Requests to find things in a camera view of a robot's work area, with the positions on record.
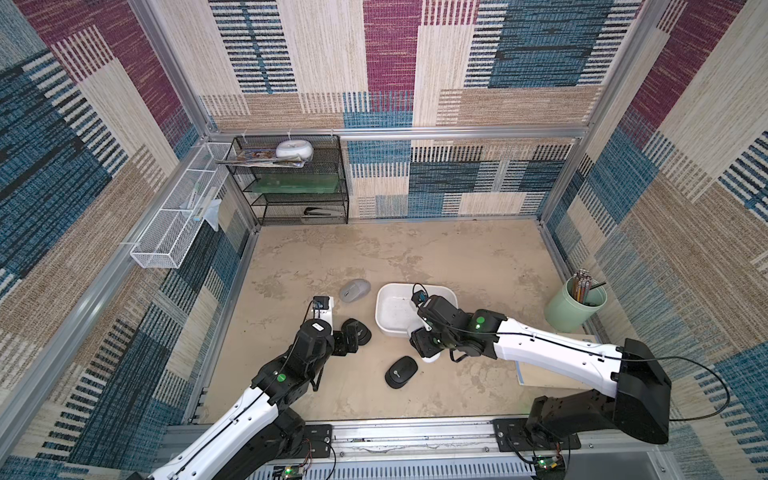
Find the black mouse oval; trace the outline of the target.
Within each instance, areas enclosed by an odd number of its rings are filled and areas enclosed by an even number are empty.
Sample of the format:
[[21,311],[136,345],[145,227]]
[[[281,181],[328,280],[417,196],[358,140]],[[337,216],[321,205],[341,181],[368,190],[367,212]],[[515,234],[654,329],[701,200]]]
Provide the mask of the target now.
[[411,380],[418,370],[419,366],[412,357],[403,356],[387,369],[384,379],[390,388],[400,389]]

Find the white plastic storage box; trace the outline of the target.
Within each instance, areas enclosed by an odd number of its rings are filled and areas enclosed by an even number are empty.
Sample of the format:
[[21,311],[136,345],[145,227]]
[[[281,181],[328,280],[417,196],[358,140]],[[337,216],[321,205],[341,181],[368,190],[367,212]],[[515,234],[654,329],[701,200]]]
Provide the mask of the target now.
[[414,285],[411,283],[389,283],[377,294],[375,320],[379,329],[387,336],[409,339],[412,332],[426,324],[417,314],[417,307],[411,298],[414,292],[425,290],[428,295],[438,295],[454,307],[459,303],[455,293],[444,286]]

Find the white vertical mouse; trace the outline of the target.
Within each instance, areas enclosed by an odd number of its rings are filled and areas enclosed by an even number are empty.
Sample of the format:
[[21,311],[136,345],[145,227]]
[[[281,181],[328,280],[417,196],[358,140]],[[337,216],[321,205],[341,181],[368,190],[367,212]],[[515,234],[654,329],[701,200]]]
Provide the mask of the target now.
[[433,362],[437,361],[440,358],[440,354],[441,354],[441,352],[437,352],[434,355],[429,356],[429,357],[421,357],[421,360],[423,362],[426,362],[426,363],[433,363]]

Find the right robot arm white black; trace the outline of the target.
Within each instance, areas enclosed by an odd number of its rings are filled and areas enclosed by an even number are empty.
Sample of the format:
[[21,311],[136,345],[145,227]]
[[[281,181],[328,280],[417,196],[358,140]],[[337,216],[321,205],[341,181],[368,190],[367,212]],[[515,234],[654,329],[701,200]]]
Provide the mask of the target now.
[[499,312],[467,313],[423,290],[413,293],[411,302],[422,325],[409,341],[424,359],[443,351],[484,356],[533,365],[586,385],[586,391],[567,397],[536,398],[525,424],[530,438],[544,442],[619,430],[649,444],[668,442],[672,382],[644,343],[579,341]]

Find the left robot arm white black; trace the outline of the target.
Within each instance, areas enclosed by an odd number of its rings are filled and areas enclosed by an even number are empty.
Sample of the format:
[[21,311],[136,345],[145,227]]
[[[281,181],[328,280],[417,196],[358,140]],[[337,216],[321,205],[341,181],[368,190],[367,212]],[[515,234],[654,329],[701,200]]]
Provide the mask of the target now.
[[147,477],[245,479],[280,456],[309,451],[302,446],[306,422],[291,405],[319,389],[330,357],[353,354],[371,337],[352,318],[339,330],[322,318],[304,321],[287,351],[262,366],[227,413]]

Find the grey computer mouse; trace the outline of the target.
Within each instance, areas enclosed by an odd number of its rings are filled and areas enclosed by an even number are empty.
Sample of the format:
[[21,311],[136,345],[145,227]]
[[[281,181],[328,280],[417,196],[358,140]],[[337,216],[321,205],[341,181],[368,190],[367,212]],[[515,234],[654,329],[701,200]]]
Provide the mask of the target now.
[[345,303],[352,303],[365,297],[370,290],[371,284],[367,280],[353,279],[342,286],[339,297]]

